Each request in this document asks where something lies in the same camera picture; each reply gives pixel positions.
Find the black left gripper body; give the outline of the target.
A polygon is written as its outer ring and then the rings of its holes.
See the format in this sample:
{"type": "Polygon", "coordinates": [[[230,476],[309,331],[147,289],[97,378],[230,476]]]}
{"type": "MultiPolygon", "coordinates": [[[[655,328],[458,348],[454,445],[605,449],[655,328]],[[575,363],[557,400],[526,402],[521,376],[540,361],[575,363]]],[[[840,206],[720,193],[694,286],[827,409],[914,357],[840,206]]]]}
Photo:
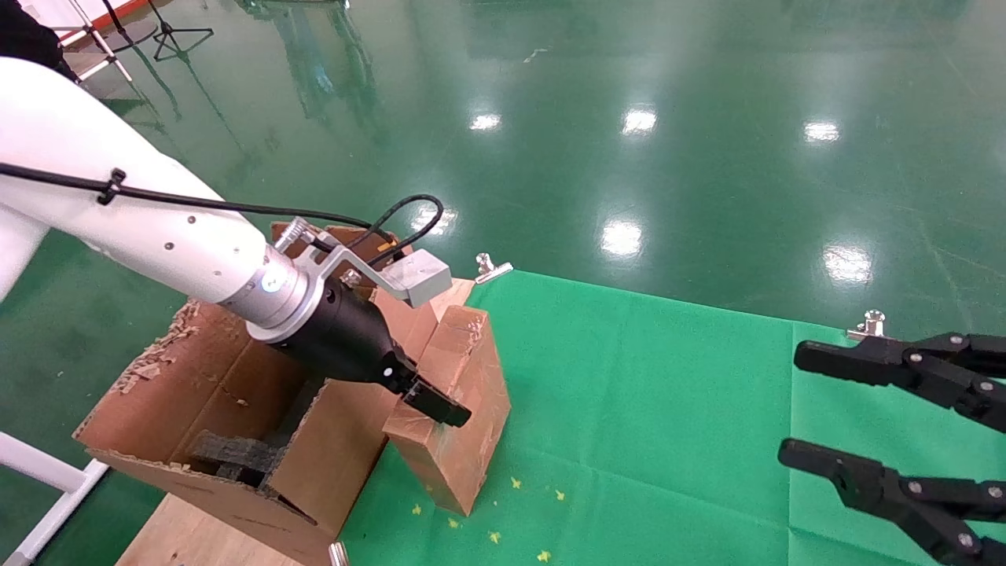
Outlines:
{"type": "Polygon", "coordinates": [[[421,382],[377,305],[339,281],[324,282],[312,315],[274,347],[341,382],[380,384],[396,395],[416,391],[421,382]]]}

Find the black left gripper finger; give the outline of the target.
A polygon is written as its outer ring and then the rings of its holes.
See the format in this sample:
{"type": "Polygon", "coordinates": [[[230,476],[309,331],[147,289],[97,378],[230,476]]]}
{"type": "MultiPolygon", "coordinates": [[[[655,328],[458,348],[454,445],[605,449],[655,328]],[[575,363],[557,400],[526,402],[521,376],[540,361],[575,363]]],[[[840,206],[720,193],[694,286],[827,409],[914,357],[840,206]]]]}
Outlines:
{"type": "Polygon", "coordinates": [[[403,402],[420,414],[450,427],[463,427],[472,416],[470,409],[442,393],[427,380],[416,380],[403,394],[403,402]]]}

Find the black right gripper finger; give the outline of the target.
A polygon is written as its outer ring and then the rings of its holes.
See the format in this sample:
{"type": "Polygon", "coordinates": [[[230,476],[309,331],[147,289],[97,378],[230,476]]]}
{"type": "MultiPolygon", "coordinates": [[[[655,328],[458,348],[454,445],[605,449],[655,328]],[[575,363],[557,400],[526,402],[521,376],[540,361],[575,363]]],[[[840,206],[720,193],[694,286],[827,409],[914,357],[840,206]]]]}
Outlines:
{"type": "Polygon", "coordinates": [[[903,476],[882,462],[784,439],[782,465],[823,477],[848,509],[887,520],[942,565],[1003,565],[1004,543],[978,536],[969,522],[1002,524],[1002,481],[903,476]]]}
{"type": "Polygon", "coordinates": [[[866,337],[851,347],[803,340],[805,372],[892,386],[998,432],[1005,431],[1005,338],[945,333],[918,341],[866,337]]]}

